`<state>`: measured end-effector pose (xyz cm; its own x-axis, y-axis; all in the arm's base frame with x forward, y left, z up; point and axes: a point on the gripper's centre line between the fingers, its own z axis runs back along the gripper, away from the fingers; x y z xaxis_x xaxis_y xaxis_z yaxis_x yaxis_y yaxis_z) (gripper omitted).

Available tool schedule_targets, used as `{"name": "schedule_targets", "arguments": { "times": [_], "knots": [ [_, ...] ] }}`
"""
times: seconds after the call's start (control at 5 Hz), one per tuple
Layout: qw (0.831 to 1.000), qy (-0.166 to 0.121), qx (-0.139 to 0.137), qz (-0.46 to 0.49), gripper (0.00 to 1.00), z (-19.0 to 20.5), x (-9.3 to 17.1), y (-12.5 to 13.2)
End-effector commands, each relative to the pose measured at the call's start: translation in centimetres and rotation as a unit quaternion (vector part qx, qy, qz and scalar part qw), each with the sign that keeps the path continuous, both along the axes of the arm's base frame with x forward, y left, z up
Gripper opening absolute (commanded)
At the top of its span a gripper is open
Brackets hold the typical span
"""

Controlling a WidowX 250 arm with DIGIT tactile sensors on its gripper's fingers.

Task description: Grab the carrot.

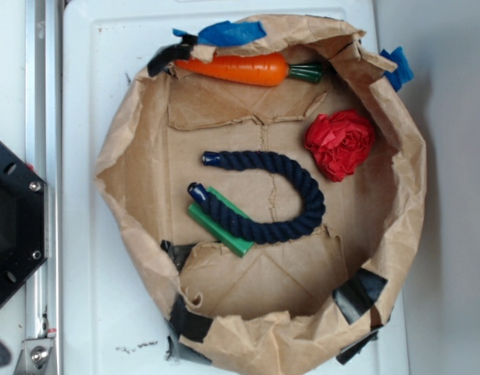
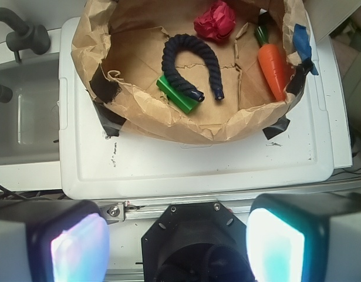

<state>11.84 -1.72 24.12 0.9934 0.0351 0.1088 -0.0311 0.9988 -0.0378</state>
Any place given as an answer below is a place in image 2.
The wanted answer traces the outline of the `gripper left finger translucent pad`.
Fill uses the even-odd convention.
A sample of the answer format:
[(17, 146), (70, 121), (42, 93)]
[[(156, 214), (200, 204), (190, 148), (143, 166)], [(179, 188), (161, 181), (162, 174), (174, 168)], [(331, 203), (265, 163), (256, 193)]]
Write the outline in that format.
[(103, 281), (109, 228), (87, 200), (0, 200), (0, 281)]

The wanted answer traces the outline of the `gripper right finger translucent pad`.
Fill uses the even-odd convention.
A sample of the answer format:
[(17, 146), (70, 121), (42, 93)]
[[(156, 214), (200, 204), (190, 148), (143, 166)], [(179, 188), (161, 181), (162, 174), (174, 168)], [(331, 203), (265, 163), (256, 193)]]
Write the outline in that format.
[(361, 281), (361, 193), (260, 194), (246, 245), (258, 281)]

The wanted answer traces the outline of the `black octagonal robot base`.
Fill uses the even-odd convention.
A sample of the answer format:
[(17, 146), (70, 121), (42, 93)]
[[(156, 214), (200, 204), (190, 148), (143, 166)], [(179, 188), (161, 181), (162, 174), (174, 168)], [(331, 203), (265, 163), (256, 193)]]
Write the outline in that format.
[(220, 202), (168, 206), (141, 238), (145, 281), (255, 281), (246, 225)]

